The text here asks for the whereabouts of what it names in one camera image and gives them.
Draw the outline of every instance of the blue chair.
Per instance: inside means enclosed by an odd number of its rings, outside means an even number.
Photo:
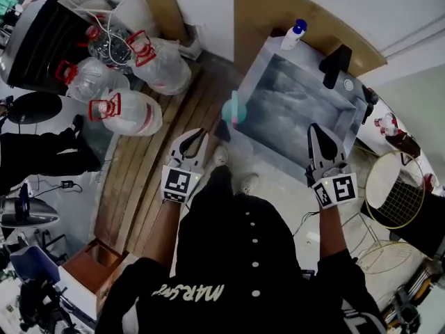
[[[28,246],[10,255],[16,274],[23,280],[35,280],[45,272],[54,283],[60,281],[57,265],[38,246]]]

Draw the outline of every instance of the blue bottle cap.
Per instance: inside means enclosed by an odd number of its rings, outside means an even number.
[[[302,31],[306,32],[307,31],[306,21],[303,19],[297,19],[295,21],[295,26],[292,28],[292,31],[297,34],[300,34]]]

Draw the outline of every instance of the white sneaker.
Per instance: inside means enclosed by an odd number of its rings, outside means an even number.
[[[216,167],[225,166],[229,161],[229,154],[224,146],[219,145],[215,152],[213,153],[213,162],[215,162]]]
[[[250,173],[241,183],[240,192],[244,194],[251,194],[258,185],[259,176],[256,173]]]

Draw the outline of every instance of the gray sink basin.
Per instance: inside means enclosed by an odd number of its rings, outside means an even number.
[[[334,89],[327,89],[318,70],[324,56],[302,41],[291,51],[282,51],[281,40],[267,39],[259,52],[238,90],[247,117],[236,129],[226,125],[223,138],[237,143],[242,139],[253,155],[305,182],[310,124],[332,130],[348,154],[367,103],[356,78],[340,72]],[[346,89],[346,79],[352,89]]]

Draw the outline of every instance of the power adapter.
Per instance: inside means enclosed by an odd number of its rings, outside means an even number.
[[[62,189],[72,188],[74,186],[73,181],[62,181],[61,187]]]

